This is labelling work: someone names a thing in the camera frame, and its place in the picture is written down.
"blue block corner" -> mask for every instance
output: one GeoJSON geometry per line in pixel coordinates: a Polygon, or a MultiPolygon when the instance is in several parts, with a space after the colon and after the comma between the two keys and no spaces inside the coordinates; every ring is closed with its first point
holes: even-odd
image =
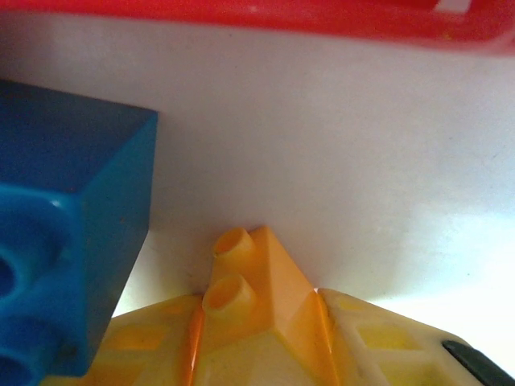
{"type": "Polygon", "coordinates": [[[0,80],[0,386],[87,372],[148,231],[157,119],[0,80]]]}

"red toy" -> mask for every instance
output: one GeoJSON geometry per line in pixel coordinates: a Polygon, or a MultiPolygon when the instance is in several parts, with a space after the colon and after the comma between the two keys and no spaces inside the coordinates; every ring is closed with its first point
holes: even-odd
{"type": "Polygon", "coordinates": [[[472,0],[0,0],[0,10],[152,18],[352,36],[461,51],[515,52],[515,2],[472,0]]]}

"square hole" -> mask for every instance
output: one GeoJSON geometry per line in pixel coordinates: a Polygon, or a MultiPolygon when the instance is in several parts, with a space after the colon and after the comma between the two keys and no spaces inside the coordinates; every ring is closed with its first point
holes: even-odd
{"type": "Polygon", "coordinates": [[[114,366],[99,364],[91,369],[88,382],[85,382],[84,386],[132,386],[143,370],[144,367],[140,363],[130,361],[125,366],[119,363],[114,366]]]}
{"type": "Polygon", "coordinates": [[[418,350],[420,347],[407,331],[393,324],[374,324],[358,327],[365,345],[375,349],[418,350]]]}
{"type": "Polygon", "coordinates": [[[111,350],[155,350],[169,332],[169,326],[142,324],[124,326],[108,336],[102,344],[102,348],[111,350]]]}
{"type": "Polygon", "coordinates": [[[391,386],[456,386],[433,363],[390,362],[380,365],[391,386]]]}

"yellow building block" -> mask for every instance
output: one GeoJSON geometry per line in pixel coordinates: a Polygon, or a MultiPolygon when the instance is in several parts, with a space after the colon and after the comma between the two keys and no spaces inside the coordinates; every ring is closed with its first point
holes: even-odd
{"type": "Polygon", "coordinates": [[[442,346],[462,339],[315,291],[268,228],[235,228],[213,252],[203,298],[114,318],[86,376],[41,386],[482,385],[442,346]]]}
{"type": "Polygon", "coordinates": [[[215,244],[194,385],[333,385],[332,326],[321,297],[269,228],[215,244]]]}
{"type": "Polygon", "coordinates": [[[336,325],[336,366],[347,370],[342,384],[482,385],[442,347],[444,340],[466,344],[459,337],[332,289],[319,293],[336,325]]]}
{"type": "Polygon", "coordinates": [[[86,376],[49,376],[41,386],[184,385],[192,372],[192,315],[199,296],[182,296],[113,318],[86,376]]]}

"blue toy block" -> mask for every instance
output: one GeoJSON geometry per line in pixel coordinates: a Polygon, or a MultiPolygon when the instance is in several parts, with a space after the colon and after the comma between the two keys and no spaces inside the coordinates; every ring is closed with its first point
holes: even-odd
{"type": "Polygon", "coordinates": [[[0,386],[87,372],[148,231],[156,124],[0,80],[0,386]]]}

